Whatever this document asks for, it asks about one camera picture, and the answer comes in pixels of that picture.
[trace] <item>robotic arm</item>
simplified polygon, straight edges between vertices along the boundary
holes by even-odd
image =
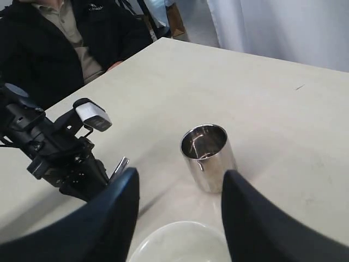
[[[87,98],[53,123],[25,91],[0,84],[0,147],[19,148],[32,160],[27,170],[62,194],[90,201],[107,187],[110,180],[87,136],[110,126],[106,112]],[[89,132],[77,138],[82,127]]]

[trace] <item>person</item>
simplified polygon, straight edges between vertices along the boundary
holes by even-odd
[[[152,43],[114,0],[13,0],[1,16],[3,81],[44,109]]]

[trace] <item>mark on table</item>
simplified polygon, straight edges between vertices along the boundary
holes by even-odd
[[[305,84],[302,85],[302,86],[300,86],[300,87],[298,87],[298,88],[296,88],[296,91],[297,91],[298,89],[301,89],[303,86],[305,86]]]

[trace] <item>white bowl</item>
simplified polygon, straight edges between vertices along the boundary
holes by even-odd
[[[166,225],[148,236],[129,262],[231,262],[223,234],[196,222]]]

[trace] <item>black jacket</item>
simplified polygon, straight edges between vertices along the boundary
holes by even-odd
[[[104,70],[152,42],[146,25],[114,0],[71,2],[83,41]],[[26,90],[44,109],[84,86],[73,46],[35,7],[14,0],[2,16],[0,72],[5,82]]]

